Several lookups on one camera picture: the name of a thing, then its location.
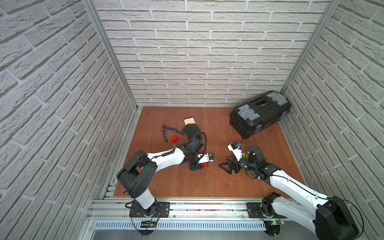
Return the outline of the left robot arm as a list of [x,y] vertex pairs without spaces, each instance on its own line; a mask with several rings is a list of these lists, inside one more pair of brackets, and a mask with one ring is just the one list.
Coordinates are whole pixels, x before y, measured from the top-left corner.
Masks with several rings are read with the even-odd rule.
[[194,137],[187,143],[174,145],[169,151],[159,153],[136,152],[117,173],[117,180],[145,211],[151,216],[157,209],[157,200],[149,190],[156,172],[165,168],[189,164],[190,171],[201,170],[214,161],[214,154],[206,152],[206,143]]

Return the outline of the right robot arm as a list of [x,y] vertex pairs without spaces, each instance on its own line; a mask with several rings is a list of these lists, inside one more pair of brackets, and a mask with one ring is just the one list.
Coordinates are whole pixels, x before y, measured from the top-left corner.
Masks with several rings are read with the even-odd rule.
[[243,152],[241,144],[234,142],[228,149],[233,154],[219,165],[221,169],[229,174],[244,170],[250,178],[261,180],[296,200],[292,203],[280,194],[271,193],[254,208],[260,217],[287,217],[320,240],[355,240],[362,235],[364,230],[358,228],[348,209],[348,200],[328,197],[290,177],[278,166],[268,163],[257,145],[248,146]]

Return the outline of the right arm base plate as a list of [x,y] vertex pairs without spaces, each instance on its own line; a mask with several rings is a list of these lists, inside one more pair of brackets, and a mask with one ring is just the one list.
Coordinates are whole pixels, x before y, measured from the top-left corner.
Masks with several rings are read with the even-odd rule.
[[262,202],[248,202],[247,211],[250,219],[286,219],[285,216],[281,216],[275,213],[271,206]]

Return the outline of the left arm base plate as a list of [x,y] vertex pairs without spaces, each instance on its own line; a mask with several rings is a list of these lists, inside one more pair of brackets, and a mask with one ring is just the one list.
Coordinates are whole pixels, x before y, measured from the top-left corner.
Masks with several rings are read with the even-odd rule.
[[130,217],[132,218],[168,218],[170,202],[155,202],[148,209],[144,209],[137,201],[131,205]]

